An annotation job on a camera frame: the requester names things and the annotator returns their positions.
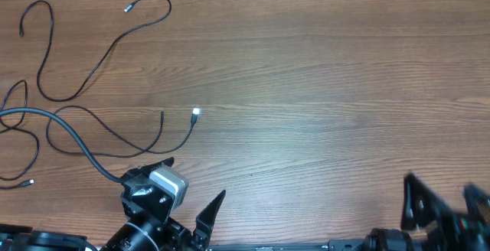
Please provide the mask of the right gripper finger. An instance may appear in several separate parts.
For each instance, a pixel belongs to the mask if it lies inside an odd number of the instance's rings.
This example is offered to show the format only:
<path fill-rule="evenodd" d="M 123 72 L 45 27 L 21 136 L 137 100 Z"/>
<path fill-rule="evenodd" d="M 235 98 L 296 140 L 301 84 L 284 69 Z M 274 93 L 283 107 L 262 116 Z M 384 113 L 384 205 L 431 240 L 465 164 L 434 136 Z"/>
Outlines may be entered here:
<path fill-rule="evenodd" d="M 489 195 L 474 184 L 467 184 L 463 190 L 468 214 L 489 224 Z"/>
<path fill-rule="evenodd" d="M 426 228 L 452 213 L 452 208 L 416 174 L 407 174 L 403 186 L 402 230 Z"/>

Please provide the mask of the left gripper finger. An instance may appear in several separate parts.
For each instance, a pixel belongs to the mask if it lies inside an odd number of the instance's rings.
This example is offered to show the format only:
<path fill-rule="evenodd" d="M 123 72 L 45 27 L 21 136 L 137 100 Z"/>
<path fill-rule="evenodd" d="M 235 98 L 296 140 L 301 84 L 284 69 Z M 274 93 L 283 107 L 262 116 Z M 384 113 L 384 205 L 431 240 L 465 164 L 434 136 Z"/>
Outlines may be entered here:
<path fill-rule="evenodd" d="M 196 227 L 193 232 L 195 243 L 209 243 L 214 229 L 215 220 L 226 196 L 222 190 L 197 216 Z"/>
<path fill-rule="evenodd" d="M 150 165 L 144 165 L 142 167 L 138 167 L 138 169 L 142 172 L 142 173 L 151 173 L 152 171 L 160 168 L 160 167 L 171 167 L 175 162 L 175 159 L 173 157 L 170 157 L 170 158 L 166 158 L 165 160 L 163 161 L 159 161 L 159 162 L 156 162 L 156 163 L 153 163 L 153 164 L 150 164 Z"/>

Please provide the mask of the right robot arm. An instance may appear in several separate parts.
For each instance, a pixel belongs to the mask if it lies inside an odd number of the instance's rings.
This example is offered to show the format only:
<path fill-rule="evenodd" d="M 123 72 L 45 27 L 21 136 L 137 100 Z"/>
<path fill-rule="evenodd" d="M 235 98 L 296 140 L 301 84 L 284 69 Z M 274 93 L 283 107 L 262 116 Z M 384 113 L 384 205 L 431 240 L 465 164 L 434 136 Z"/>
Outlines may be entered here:
<path fill-rule="evenodd" d="M 375 228 L 363 250 L 489 249 L 489 194 L 474 184 L 463 188 L 467 211 L 453 210 L 414 173 L 404 177 L 404 202 L 399 230 Z"/>

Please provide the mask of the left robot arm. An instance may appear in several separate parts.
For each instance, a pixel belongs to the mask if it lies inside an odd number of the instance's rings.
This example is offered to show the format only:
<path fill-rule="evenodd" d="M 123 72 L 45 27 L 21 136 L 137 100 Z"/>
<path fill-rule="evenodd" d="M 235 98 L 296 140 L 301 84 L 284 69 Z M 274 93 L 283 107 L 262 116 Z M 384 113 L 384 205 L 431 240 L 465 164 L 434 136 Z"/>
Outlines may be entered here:
<path fill-rule="evenodd" d="M 188 180 L 172 169 L 173 158 L 128 170 L 122 177 L 122 206 L 127 221 L 102 250 L 206 250 L 226 191 L 197 216 L 194 230 L 171 218 L 184 200 Z M 86 236 L 1 225 L 2 250 L 95 250 Z"/>

